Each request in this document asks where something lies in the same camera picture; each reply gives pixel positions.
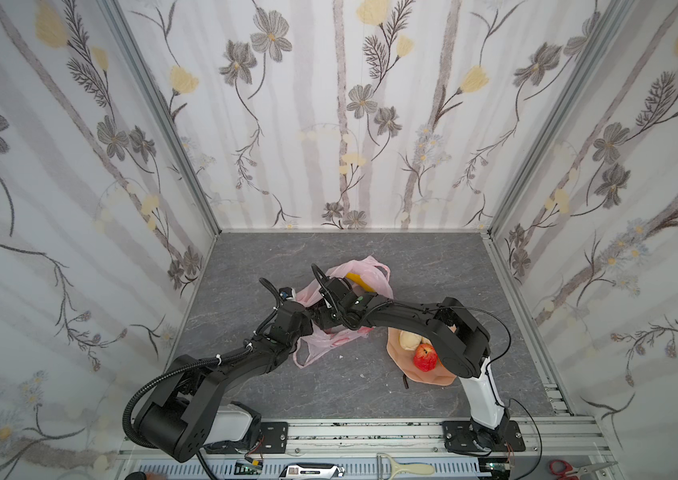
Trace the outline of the beige fake bun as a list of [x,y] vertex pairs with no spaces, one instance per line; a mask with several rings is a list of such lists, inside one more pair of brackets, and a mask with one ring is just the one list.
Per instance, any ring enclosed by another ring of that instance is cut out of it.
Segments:
[[401,331],[398,340],[399,345],[403,350],[415,351],[423,342],[423,337],[412,332]]

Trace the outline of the pink plastic bag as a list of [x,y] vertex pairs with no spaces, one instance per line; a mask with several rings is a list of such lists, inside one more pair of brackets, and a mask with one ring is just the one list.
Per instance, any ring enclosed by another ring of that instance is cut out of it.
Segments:
[[[373,256],[369,255],[362,260],[350,260],[337,267],[330,268],[327,275],[331,278],[345,279],[345,275],[349,272],[360,274],[363,277],[366,275],[375,276],[375,293],[390,299],[393,298],[393,290],[389,282],[391,271],[387,265],[377,261]],[[305,307],[311,307],[319,298],[317,280],[313,280],[307,287],[298,291],[295,297],[296,301]],[[343,326],[321,330],[313,323],[313,334],[299,340],[296,351],[292,354],[293,362],[298,368],[304,369],[331,350],[355,339],[366,337],[370,332],[371,328],[369,327],[362,327],[357,331]]]

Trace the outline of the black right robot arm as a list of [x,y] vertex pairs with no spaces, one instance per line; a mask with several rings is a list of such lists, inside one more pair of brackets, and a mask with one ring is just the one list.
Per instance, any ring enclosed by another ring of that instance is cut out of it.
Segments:
[[444,429],[448,451],[488,456],[525,449],[518,423],[511,419],[494,382],[490,333],[468,307],[451,297],[436,303],[405,302],[344,274],[326,274],[315,264],[311,268],[322,297],[308,302],[317,326],[337,327],[341,333],[385,327],[418,336],[424,350],[415,353],[412,362],[443,367],[460,379],[470,420],[462,433],[454,427]]

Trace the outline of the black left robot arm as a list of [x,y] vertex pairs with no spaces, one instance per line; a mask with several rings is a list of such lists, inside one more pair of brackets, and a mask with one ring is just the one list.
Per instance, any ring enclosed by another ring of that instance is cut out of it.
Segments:
[[122,429],[134,444],[157,449],[183,463],[206,444],[227,389],[267,374],[313,332],[308,309],[276,295],[271,313],[244,346],[197,360],[182,355],[167,372],[140,387],[126,403]]

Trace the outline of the red fake apple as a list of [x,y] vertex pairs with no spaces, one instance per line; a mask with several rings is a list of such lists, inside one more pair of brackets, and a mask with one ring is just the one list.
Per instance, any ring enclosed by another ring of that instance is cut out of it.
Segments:
[[419,371],[430,372],[437,367],[439,357],[431,344],[420,343],[414,352],[412,362]]

